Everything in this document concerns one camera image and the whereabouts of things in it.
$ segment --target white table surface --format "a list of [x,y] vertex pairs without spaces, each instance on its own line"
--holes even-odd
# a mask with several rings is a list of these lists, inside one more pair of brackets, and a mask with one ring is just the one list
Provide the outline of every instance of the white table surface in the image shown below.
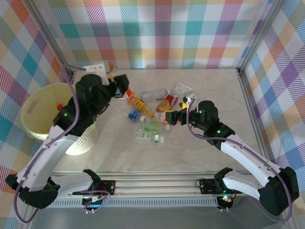
[[[212,100],[219,111],[220,121],[232,128],[250,147],[258,144],[246,109],[244,97],[234,69],[200,70],[119,70],[127,74],[135,93],[171,88],[175,82],[191,87],[198,102]],[[149,103],[155,109],[159,102]],[[195,138],[188,128],[171,126],[164,131],[164,144],[134,142],[134,132],[140,124],[119,114],[120,107],[132,107],[127,101],[112,99],[109,108],[97,119],[99,138],[95,146],[79,156],[65,155],[54,172],[79,172],[89,168],[102,171],[208,171],[224,167],[245,170],[237,161]]]

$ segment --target plaid wall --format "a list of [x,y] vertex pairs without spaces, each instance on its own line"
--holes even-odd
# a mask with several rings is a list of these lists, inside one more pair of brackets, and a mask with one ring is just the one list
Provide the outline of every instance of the plaid wall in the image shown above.
[[246,70],[269,156],[297,173],[305,215],[305,0],[286,0]]
[[14,229],[14,191],[4,179],[40,146],[23,131],[20,109],[32,93],[58,80],[60,64],[21,0],[0,1],[0,29],[0,229]]
[[71,63],[108,60],[119,69],[235,68],[272,2],[36,0]]

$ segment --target orange bottle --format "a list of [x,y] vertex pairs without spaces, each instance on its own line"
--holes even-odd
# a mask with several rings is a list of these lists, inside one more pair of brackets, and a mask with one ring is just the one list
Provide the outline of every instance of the orange bottle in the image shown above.
[[152,112],[150,106],[143,102],[135,93],[131,95],[128,101],[143,114],[148,115],[151,118],[154,117],[154,112]]

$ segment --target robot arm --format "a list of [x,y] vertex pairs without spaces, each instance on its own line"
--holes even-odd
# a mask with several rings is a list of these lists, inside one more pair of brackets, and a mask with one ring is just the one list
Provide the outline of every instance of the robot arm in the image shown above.
[[[94,69],[97,68],[89,68],[90,74],[84,75],[75,86],[80,107],[80,115],[75,127],[48,147],[48,143],[67,130],[75,119],[75,105],[71,98],[55,117],[54,125],[50,129],[47,139],[30,162],[18,174],[8,175],[6,178],[6,183],[14,190],[23,180],[19,198],[30,206],[42,209],[50,205],[58,196],[80,190],[98,190],[100,188],[100,178],[89,169],[76,175],[50,177],[67,149],[106,110],[110,100],[113,97],[123,97],[128,89],[129,81],[126,75],[105,80],[104,77],[101,78],[97,75],[98,73],[94,72]],[[42,155],[38,156],[42,149],[44,149]],[[27,177],[24,177],[32,161],[35,163]]]
[[[183,99],[188,106],[192,100]],[[178,121],[181,125],[187,124],[186,118],[187,108],[165,113],[165,119],[171,125]],[[295,171],[290,167],[280,168],[247,146],[234,130],[219,121],[218,110],[212,101],[201,101],[198,111],[197,108],[189,111],[188,123],[203,130],[203,139],[233,157],[254,176],[244,176],[226,167],[214,176],[220,193],[232,189],[243,192],[259,200],[268,212],[278,216],[288,207],[288,198],[276,172],[285,182],[292,201],[300,196]]]

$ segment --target plastic bucket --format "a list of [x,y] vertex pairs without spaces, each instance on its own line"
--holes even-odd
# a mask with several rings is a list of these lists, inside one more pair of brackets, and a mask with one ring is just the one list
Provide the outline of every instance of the plastic bucket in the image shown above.
[[[53,83],[32,94],[21,110],[21,121],[26,133],[33,138],[44,141],[53,125],[53,120],[60,106],[65,106],[72,97],[66,83]],[[91,149],[97,141],[96,124],[89,126],[83,135],[66,152],[79,155]]]

